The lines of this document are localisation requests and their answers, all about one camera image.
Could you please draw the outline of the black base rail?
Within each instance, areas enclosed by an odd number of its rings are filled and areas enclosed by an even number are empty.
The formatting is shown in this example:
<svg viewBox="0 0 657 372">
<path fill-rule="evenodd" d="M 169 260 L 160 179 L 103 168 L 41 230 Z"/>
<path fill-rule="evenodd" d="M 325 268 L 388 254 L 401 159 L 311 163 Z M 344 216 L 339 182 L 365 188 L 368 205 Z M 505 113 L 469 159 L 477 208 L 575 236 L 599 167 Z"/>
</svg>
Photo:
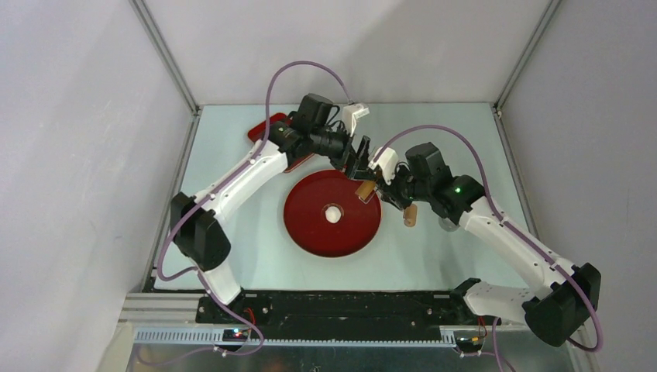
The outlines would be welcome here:
<svg viewBox="0 0 657 372">
<path fill-rule="evenodd" d="M 228 307 L 267 341 L 442 341 L 443 327 L 479 323 L 446 291 L 245 290 Z"/>
</svg>

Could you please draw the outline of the small metal cup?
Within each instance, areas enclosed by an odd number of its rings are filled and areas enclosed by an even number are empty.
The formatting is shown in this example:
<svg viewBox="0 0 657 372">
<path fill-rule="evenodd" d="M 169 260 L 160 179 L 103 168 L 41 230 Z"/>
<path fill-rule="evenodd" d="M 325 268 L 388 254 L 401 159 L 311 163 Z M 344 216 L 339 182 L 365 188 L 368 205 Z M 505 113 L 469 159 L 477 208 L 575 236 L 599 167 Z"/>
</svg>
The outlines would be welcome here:
<svg viewBox="0 0 657 372">
<path fill-rule="evenodd" d="M 457 231 L 460 226 L 447 218 L 439 218 L 439 226 L 448 233 Z"/>
</svg>

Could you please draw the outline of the round red plate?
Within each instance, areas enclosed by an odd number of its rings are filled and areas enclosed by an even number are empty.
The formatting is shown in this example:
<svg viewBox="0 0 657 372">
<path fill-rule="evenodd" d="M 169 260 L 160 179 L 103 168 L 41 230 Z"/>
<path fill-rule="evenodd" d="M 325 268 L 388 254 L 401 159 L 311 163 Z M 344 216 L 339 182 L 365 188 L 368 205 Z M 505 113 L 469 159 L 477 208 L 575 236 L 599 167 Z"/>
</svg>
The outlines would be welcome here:
<svg viewBox="0 0 657 372">
<path fill-rule="evenodd" d="M 321 170 L 301 179 L 284 203 L 290 238 L 319 257 L 346 257 L 362 250 L 377 234 L 382 219 L 378 197 L 363 202 L 358 181 L 337 170 Z"/>
</svg>

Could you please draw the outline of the white dough ball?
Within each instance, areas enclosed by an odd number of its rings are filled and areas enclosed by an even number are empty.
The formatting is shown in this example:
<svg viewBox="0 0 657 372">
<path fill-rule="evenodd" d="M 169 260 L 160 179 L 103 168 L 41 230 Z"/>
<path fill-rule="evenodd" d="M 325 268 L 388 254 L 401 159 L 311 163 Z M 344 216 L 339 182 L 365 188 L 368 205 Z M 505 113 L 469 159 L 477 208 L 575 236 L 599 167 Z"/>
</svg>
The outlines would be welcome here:
<svg viewBox="0 0 657 372">
<path fill-rule="evenodd" d="M 336 224 L 342 218 L 342 209 L 339 205 L 327 205 L 324 209 L 325 219 L 331 223 Z"/>
</svg>

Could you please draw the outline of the rectangular red tray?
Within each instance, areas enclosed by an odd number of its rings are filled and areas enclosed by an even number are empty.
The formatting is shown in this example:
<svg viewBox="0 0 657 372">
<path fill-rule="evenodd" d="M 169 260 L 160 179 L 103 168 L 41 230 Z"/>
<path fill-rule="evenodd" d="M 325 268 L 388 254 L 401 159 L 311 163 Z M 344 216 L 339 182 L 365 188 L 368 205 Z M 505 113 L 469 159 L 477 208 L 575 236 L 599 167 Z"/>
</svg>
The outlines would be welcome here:
<svg viewBox="0 0 657 372">
<path fill-rule="evenodd" d="M 290 124 L 292 123 L 291 116 L 283 112 L 277 112 L 270 117 L 270 131 L 267 136 L 268 140 L 277 139 L 278 137 L 277 132 L 281 128 L 281 126 L 278 125 L 279 122 L 281 122 L 284 126 L 289 127 Z M 266 122 L 262 121 L 260 124 L 257 124 L 256 126 L 251 128 L 246 134 L 247 138 L 252 143 L 255 143 L 257 140 L 261 140 L 263 138 L 263 134 L 265 133 L 265 129 L 266 129 L 265 126 L 266 126 Z M 294 162 L 284 170 L 284 174 L 289 174 L 293 172 L 295 169 L 300 167 L 303 163 L 309 161 L 313 156 L 314 155 L 312 153 L 309 153 L 304 155 L 303 157 L 296 158 Z"/>
</svg>

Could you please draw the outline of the wooden dough roller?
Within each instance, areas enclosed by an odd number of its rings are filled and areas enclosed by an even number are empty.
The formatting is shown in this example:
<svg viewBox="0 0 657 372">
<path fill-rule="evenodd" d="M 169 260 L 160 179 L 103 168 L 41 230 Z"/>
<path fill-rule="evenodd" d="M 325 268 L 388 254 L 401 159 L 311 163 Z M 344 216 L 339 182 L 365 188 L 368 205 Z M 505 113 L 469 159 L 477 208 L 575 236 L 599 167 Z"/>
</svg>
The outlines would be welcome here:
<svg viewBox="0 0 657 372">
<path fill-rule="evenodd" d="M 355 194 L 362 203 L 367 204 L 375 194 L 376 189 L 377 186 L 374 181 L 363 181 L 356 189 Z M 403 213 L 404 225 L 409 228 L 414 227 L 417 222 L 417 206 L 411 203 L 407 207 L 401 208 L 401 211 Z"/>
</svg>

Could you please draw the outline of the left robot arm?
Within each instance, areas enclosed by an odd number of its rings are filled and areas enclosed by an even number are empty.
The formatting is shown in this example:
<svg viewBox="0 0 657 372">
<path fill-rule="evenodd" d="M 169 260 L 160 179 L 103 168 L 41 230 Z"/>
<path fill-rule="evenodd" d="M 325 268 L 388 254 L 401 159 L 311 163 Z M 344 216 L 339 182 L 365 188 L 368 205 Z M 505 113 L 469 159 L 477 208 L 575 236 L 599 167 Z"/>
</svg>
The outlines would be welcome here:
<svg viewBox="0 0 657 372">
<path fill-rule="evenodd" d="M 243 288 L 228 262 L 231 243 L 224 224 L 268 181 L 309 155 L 327 157 L 337 169 L 344 168 L 356 155 L 352 143 L 358 121 L 370 110 L 363 103 L 346 105 L 341 120 L 331 124 L 333 108 L 320 95 L 304 96 L 298 110 L 264 123 L 261 139 L 230 172 L 195 195 L 180 192 L 171 200 L 169 240 L 191 261 L 216 301 L 215 313 L 225 322 L 239 321 L 245 302 L 238 297 Z"/>
</svg>

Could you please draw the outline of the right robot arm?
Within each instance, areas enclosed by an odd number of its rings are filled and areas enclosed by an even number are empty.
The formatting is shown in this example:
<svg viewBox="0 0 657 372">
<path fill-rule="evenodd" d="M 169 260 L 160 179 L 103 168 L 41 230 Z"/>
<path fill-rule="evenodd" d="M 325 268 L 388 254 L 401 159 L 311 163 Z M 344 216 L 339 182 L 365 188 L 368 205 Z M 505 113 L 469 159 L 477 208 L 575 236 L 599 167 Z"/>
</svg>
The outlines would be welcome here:
<svg viewBox="0 0 657 372">
<path fill-rule="evenodd" d="M 380 195 L 400 210 L 428 203 L 442 221 L 483 241 L 524 281 L 523 288 L 471 278 L 453 292 L 452 317 L 470 324 L 480 315 L 526 325 L 541 341 L 561 346 L 597 308 L 601 274 L 560 256 L 516 226 L 484 186 L 468 175 L 454 176 L 432 143 L 413 146 L 399 164 L 397 153 L 378 148 L 369 167 L 382 175 Z"/>
</svg>

